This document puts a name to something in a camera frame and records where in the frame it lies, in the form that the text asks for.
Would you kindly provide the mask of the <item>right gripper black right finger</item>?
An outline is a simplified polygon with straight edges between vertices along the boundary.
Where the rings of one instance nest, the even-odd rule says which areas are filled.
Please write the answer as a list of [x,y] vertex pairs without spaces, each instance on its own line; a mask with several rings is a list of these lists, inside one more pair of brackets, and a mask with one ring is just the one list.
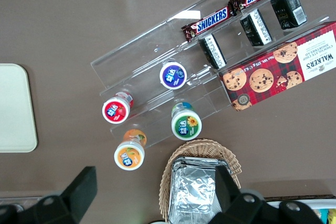
[[222,210],[210,223],[262,223],[263,201],[252,193],[242,193],[224,166],[216,167],[215,192]]

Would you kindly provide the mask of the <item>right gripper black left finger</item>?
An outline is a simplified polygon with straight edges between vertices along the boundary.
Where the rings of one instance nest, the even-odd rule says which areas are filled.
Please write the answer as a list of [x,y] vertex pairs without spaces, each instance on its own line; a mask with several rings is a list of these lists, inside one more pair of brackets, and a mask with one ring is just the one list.
[[60,195],[45,197],[34,206],[36,223],[79,223],[97,191],[96,168],[87,166]]

